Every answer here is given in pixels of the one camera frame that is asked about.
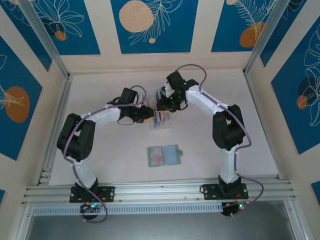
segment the white line drawing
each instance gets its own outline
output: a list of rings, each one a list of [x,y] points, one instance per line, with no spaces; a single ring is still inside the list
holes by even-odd
[[[262,31],[262,23],[270,15],[277,1],[264,0],[260,8],[257,7],[255,0],[226,0],[226,3],[228,5],[235,5],[238,8],[240,17],[246,21],[246,24],[250,28],[254,29],[254,38],[257,40]]]
[[[25,15],[22,13],[18,3],[15,0],[1,0],[3,4],[11,11],[12,15],[22,21],[25,25],[30,26],[28,20]]]
[[[177,10],[184,0],[130,0],[119,11],[122,26],[132,39],[130,46],[139,41],[153,44],[166,26],[170,27],[169,14]]]
[[[282,14],[282,17],[287,20],[288,19],[288,14],[289,12],[293,11],[293,12],[296,12],[298,11],[303,2],[305,0],[291,0],[289,3],[288,3],[288,6],[286,7],[286,9],[284,10],[283,14]]]
[[[310,126],[320,123],[320,25],[313,33],[304,56],[305,74],[308,86],[299,96],[297,104],[300,109],[310,107]]]
[[[2,1],[9,3],[6,6],[14,17],[29,26],[28,21],[25,20],[25,16],[14,0]],[[83,22],[85,16],[69,10],[69,0],[31,0],[31,4],[49,35],[55,36],[60,41],[67,39],[67,33],[77,35],[79,38],[82,37],[83,33],[77,24]]]
[[[0,70],[6,64],[7,56],[0,54]],[[24,104],[21,102],[24,97],[16,98],[6,93],[6,91],[2,88],[0,84],[0,110],[3,109],[6,105],[10,106],[10,104],[17,104],[23,106]]]

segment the metal frame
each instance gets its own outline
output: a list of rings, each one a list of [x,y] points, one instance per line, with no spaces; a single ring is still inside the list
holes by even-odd
[[[275,4],[274,9],[270,13],[269,18],[266,21],[265,27],[263,28],[261,35],[259,36],[258,40],[256,41],[255,46],[253,47],[250,58],[244,67],[244,75],[245,76],[247,76],[250,73],[255,62],[260,57],[260,54],[262,53],[263,49],[265,48],[269,38],[271,37],[271,34],[275,30],[279,20],[282,17],[283,12],[287,8],[289,2],[290,2],[290,0],[281,0],[281,1],[277,1],[277,3]]]
[[[294,200],[295,193],[289,180],[279,180],[277,175],[252,176],[264,185],[260,201]],[[249,200],[253,200],[261,187],[251,181],[243,180],[247,185]],[[141,183],[109,183],[100,186],[115,186],[112,204],[183,204],[183,203],[223,203],[230,200],[205,200],[200,193],[203,184],[217,184],[218,178],[154,181]],[[58,206],[74,205],[69,203],[71,185],[28,186],[22,200],[22,206]]]
[[[55,63],[56,67],[64,76],[64,78],[67,79],[69,77],[69,72],[64,62],[62,61],[56,46],[52,42],[52,39],[50,38],[45,26],[42,24],[40,18],[38,17],[34,7],[32,6],[29,0],[16,0],[16,1],[22,13],[24,14],[25,18],[28,20],[30,26],[35,32],[36,36],[42,43],[44,49],[47,51],[50,58]]]
[[[284,178],[284,174],[281,172],[281,169],[278,167],[278,164],[277,164],[277,161],[276,161],[276,158],[275,158],[274,151],[272,150],[272,147],[271,147],[271,145],[270,145],[270,140],[267,138],[266,129],[265,129],[265,127],[264,127],[264,125],[262,124],[262,121],[261,121],[260,110],[259,110],[259,108],[258,108],[258,106],[257,106],[257,104],[256,104],[256,98],[255,98],[255,96],[254,96],[254,94],[253,94],[253,92],[252,92],[251,83],[250,83],[249,78],[248,78],[248,76],[247,76],[246,74],[244,74],[244,79],[245,79],[245,82],[246,82],[246,84],[247,84],[247,86],[248,86],[248,89],[249,89],[251,98],[253,99],[254,108],[255,108],[256,112],[258,113],[258,118],[259,118],[259,121],[260,121],[260,123],[261,123],[262,130],[263,130],[263,133],[264,133],[264,135],[265,135],[266,142],[268,143],[268,146],[269,146],[269,148],[270,148],[270,150],[271,150],[271,155],[272,155],[272,158],[273,158],[273,160],[274,160],[276,169],[277,169],[277,171],[278,171],[278,177],[279,177],[279,179],[283,179],[283,178]]]
[[[253,48],[252,54],[245,66],[245,77],[248,76],[252,66],[259,58],[289,1],[290,0],[278,1],[270,14],[267,25]],[[56,154],[56,141],[59,129],[61,129],[63,123],[73,75],[68,73],[58,50],[42,25],[41,20],[38,18],[31,3],[28,0],[17,0],[17,2],[44,48],[66,79],[43,159],[42,170],[38,173],[38,185],[28,186],[26,188],[20,210],[19,222],[11,236],[12,240],[24,240],[27,236],[32,219],[31,216],[33,215],[61,216],[79,215],[80,213],[78,210],[78,203],[69,203],[70,185],[49,186],[51,169]],[[246,81],[251,93],[250,82],[247,78]],[[264,194],[259,201],[284,201],[296,239],[314,239],[303,218],[300,206],[296,201],[296,196],[289,180],[280,180],[277,175],[260,175],[252,176],[252,178],[260,181],[265,187]],[[260,193],[260,186],[246,180],[243,182],[247,184],[249,199],[253,200],[255,196]],[[150,213],[150,211],[153,211],[152,213],[181,213],[188,211],[220,212],[221,203],[230,202],[230,200],[208,201],[204,200],[203,194],[200,193],[200,186],[203,184],[217,183],[217,178],[209,178],[140,183],[110,183],[101,184],[101,186],[109,185],[116,187],[114,202],[106,204],[107,208],[110,209],[111,214],[147,214]]]

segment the metal bracket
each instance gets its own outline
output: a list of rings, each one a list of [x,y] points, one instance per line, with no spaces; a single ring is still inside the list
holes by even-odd
[[[115,196],[115,187],[114,186],[99,186],[97,190],[97,196],[104,202],[104,203],[113,203],[114,196]],[[79,191],[79,188],[76,186],[71,187],[71,194],[70,194],[70,203],[86,203],[86,202],[96,202],[97,200],[88,197],[87,194],[83,194]]]
[[[200,192],[204,196],[204,200],[236,200],[238,196],[248,199],[248,190],[245,183],[241,183],[232,191],[223,194],[219,189],[219,184],[204,184],[200,187]]]

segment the white backdrop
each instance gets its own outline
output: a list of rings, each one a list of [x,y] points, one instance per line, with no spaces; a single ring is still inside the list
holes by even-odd
[[[159,89],[172,71],[135,71],[76,75],[66,107],[70,113],[83,114],[103,107],[119,96],[124,87],[139,84],[148,93]],[[200,82],[201,70],[184,70],[182,76]],[[240,106],[244,125],[253,141],[242,150],[238,170],[243,175],[277,174],[276,166],[256,113],[241,69],[208,71],[203,88],[220,101]],[[220,149],[212,138],[212,118],[190,105],[170,114],[170,128],[150,131],[149,124],[118,125],[101,128],[95,136],[90,155],[93,171],[100,183],[141,182],[217,177],[221,169]],[[178,144],[183,151],[181,164],[148,167],[147,147]],[[70,164],[58,150],[50,185],[74,184]]]

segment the wire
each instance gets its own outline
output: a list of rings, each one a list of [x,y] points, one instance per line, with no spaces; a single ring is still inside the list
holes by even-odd
[[[178,111],[182,111],[182,110],[185,110],[187,107],[188,107],[188,103],[187,103],[187,100],[184,101],[185,103],[185,107],[182,108],[182,109],[177,109]]]
[[[139,101],[139,94],[138,93],[136,93],[136,104],[138,103],[138,101]]]
[[[144,92],[144,96],[142,97],[142,100],[141,100],[140,102],[134,103],[134,104],[109,105],[109,106],[105,106],[105,107],[103,107],[103,108],[100,108],[100,109],[98,109],[98,110],[96,110],[96,111],[94,111],[94,112],[92,112],[92,113],[89,113],[88,115],[84,116],[84,117],[75,125],[74,129],[72,130],[72,132],[71,132],[71,134],[70,134],[70,136],[69,136],[69,138],[68,138],[68,140],[66,141],[66,144],[65,144],[65,147],[64,147],[64,150],[63,150],[63,158],[71,164],[73,174],[74,174],[76,180],[78,181],[78,183],[81,185],[81,187],[83,187],[88,193],[90,193],[90,194],[103,206],[103,208],[104,208],[104,210],[105,210],[105,216],[104,216],[104,218],[101,219],[101,220],[98,220],[98,221],[92,221],[92,220],[91,220],[91,221],[88,221],[88,220],[86,220],[86,219],[85,219],[85,211],[83,211],[83,213],[82,213],[81,216],[82,216],[84,222],[87,222],[87,223],[90,223],[90,224],[99,224],[99,223],[104,222],[104,221],[107,219],[107,216],[108,216],[108,209],[107,209],[105,203],[104,203],[96,194],[94,194],[88,187],[86,187],[86,185],[81,181],[81,179],[79,178],[79,175],[77,174],[76,166],[75,166],[74,162],[67,157],[67,150],[68,150],[68,148],[69,148],[69,145],[70,145],[70,143],[71,143],[71,140],[72,140],[73,136],[75,135],[76,131],[78,130],[78,128],[81,126],[81,124],[82,124],[87,118],[92,117],[92,116],[94,116],[94,115],[96,115],[96,114],[98,114],[98,113],[100,113],[100,112],[102,112],[102,111],[104,111],[104,110],[107,110],[107,109],[113,109],[113,108],[119,108],[119,107],[135,107],[135,106],[139,106],[140,104],[143,104],[143,103],[145,102],[146,98],[147,98],[147,92],[146,92],[146,90],[145,90],[142,86],[140,86],[140,85],[134,85],[134,86],[131,87],[131,89],[136,88],[136,87],[141,88],[141,89],[143,90],[143,92]]]
[[[205,191],[203,190],[203,191],[201,191],[201,189],[203,189],[204,188],[204,186],[202,185],[200,188],[199,188],[199,192],[200,193],[202,193],[202,194],[204,194],[205,193]]]
[[[263,186],[263,184],[262,184],[261,182],[255,180],[255,179],[246,177],[246,176],[242,176],[241,174],[239,174],[239,173],[237,172],[237,155],[238,155],[238,151],[239,151],[240,149],[249,148],[249,147],[252,145],[252,140],[251,140],[251,138],[250,138],[250,135],[249,135],[249,133],[247,132],[245,126],[241,123],[241,121],[240,121],[228,108],[220,105],[215,99],[213,99],[212,97],[210,97],[209,95],[207,95],[205,92],[202,91],[202,85],[204,84],[205,80],[207,79],[207,71],[206,71],[202,66],[200,66],[200,65],[198,65],[198,64],[194,64],[194,63],[189,63],[189,64],[185,64],[185,65],[182,65],[182,66],[178,67],[175,71],[178,71],[178,70],[180,70],[180,69],[182,69],[182,68],[184,68],[184,67],[187,67],[187,66],[195,66],[195,67],[197,67],[197,68],[200,68],[200,69],[203,71],[203,73],[204,73],[204,78],[203,78],[202,82],[201,82],[200,85],[199,85],[199,92],[200,92],[200,94],[202,94],[202,95],[205,96],[207,99],[209,99],[210,101],[212,101],[213,103],[215,103],[216,105],[218,105],[219,108],[222,108],[222,109],[225,110],[228,114],[230,114],[230,115],[233,117],[233,119],[238,123],[238,125],[241,127],[242,131],[243,131],[244,134],[246,135],[246,138],[248,139],[248,142],[249,142],[249,143],[248,143],[247,145],[238,146],[238,147],[234,150],[234,156],[233,156],[233,168],[234,168],[234,173],[235,173],[238,177],[240,177],[240,178],[242,178],[242,179],[245,179],[245,180],[254,182],[254,183],[259,184],[259,185],[261,186],[261,192],[259,193],[259,195],[258,195],[255,199],[253,199],[253,200],[246,206],[246,207],[248,207],[248,206],[250,206],[250,204],[255,203],[255,202],[262,196],[262,194],[264,193],[264,190],[265,190],[265,188],[264,188],[264,186]],[[241,213],[241,212],[242,212],[242,210],[236,212],[235,214],[233,214],[233,217],[236,216],[236,215],[238,215],[238,214]]]

